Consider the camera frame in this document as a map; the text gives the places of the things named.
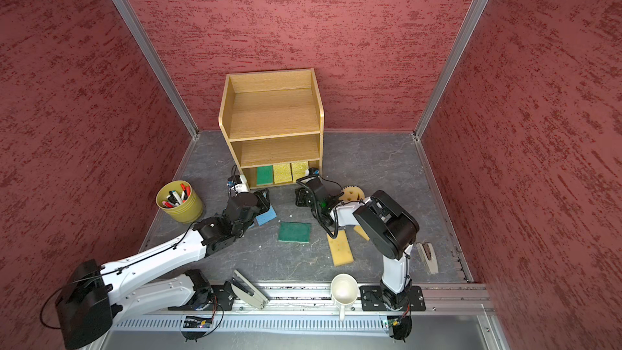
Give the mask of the wooden three-tier shelf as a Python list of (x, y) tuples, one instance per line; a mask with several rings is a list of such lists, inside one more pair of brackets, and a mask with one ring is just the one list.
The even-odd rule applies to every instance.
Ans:
[(313, 68), (228, 74), (218, 117), (221, 132), (252, 189), (256, 169), (309, 162), (323, 167), (325, 113)]

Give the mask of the right light blue sponge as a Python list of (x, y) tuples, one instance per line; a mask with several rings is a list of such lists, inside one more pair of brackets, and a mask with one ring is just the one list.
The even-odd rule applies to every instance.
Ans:
[(270, 206), (267, 212), (256, 216), (256, 222), (258, 226), (262, 226), (268, 223), (269, 221), (274, 220), (276, 217), (277, 217), (277, 214), (275, 212), (275, 209), (272, 206)]

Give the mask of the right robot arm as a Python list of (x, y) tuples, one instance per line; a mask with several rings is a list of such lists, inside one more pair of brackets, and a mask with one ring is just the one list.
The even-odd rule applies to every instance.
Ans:
[(382, 301), (397, 310), (406, 303), (411, 289), (408, 259), (420, 226), (415, 218), (385, 191), (364, 199), (340, 199), (343, 190), (332, 192), (321, 175), (296, 180), (296, 206), (308, 207), (332, 239), (347, 226), (360, 226), (383, 255)]

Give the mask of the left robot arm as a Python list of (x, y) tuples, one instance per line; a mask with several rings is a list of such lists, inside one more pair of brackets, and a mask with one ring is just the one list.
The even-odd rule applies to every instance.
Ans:
[(164, 276), (231, 246), (270, 208), (269, 190), (244, 191), (229, 198), (222, 213), (192, 222), (182, 235), (150, 250), (104, 265), (94, 259), (79, 264), (50, 296), (65, 348), (81, 349), (124, 319), (207, 304), (211, 287), (198, 270)]

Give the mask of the markers in cup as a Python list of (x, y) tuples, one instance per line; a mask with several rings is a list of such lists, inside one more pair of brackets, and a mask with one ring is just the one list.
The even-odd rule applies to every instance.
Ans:
[(173, 209), (184, 204), (191, 195), (189, 183), (173, 181), (160, 190), (160, 199), (157, 200), (163, 208)]

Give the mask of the white mug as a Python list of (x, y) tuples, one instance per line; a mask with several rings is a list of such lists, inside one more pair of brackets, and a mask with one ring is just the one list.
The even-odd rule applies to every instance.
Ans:
[(345, 320), (346, 312), (354, 306), (359, 293), (359, 285), (351, 275), (338, 274), (330, 283), (331, 300), (339, 310), (340, 322)]

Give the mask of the bright green sponge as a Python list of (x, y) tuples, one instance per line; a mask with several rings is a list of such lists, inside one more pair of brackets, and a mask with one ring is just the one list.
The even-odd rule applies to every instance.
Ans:
[(256, 169), (256, 185), (257, 186), (266, 186), (271, 185), (273, 183), (274, 172), (273, 166), (261, 166)]

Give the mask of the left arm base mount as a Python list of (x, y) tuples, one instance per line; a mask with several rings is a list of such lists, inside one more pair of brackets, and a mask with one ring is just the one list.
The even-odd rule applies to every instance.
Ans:
[(194, 286), (194, 294), (189, 301), (182, 306), (171, 306), (169, 311), (213, 311), (220, 306), (225, 311), (230, 311), (236, 296), (231, 289), (231, 285), (199, 285)]

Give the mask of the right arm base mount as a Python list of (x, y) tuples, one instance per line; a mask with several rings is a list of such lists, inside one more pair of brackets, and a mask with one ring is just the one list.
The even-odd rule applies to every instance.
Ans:
[(422, 288), (408, 285), (401, 293), (393, 293), (384, 285), (361, 285), (361, 306), (366, 312), (426, 311)]

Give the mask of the beige stapler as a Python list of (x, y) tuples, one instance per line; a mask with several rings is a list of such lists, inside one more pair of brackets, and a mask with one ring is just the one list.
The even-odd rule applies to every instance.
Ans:
[(416, 249), (427, 273), (429, 275), (437, 275), (439, 273), (438, 261), (432, 244), (429, 242), (418, 242), (416, 243)]

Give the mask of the yellow smiley face sponge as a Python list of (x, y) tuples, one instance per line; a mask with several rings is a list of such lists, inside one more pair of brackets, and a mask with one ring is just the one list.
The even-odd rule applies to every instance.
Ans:
[(345, 203), (358, 202), (364, 200), (364, 198), (365, 193), (359, 186), (345, 186), (342, 190), (340, 201)]

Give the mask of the dark green sponge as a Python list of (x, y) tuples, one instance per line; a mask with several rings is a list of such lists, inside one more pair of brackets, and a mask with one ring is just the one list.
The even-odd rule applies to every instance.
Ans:
[(278, 241), (309, 243), (312, 226), (308, 223), (283, 222), (280, 224)]

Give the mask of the grey stapler on rail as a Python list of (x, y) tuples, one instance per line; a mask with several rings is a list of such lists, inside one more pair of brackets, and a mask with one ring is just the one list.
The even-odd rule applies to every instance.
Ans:
[(230, 280), (233, 293), (241, 301), (255, 309), (264, 309), (269, 299), (238, 270), (234, 270), (234, 277)]

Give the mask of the yellow pen cup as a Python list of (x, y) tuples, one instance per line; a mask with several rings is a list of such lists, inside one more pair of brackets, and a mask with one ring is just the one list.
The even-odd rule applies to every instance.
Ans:
[(202, 199), (187, 181), (172, 181), (156, 195), (156, 204), (180, 224), (199, 220), (204, 212)]

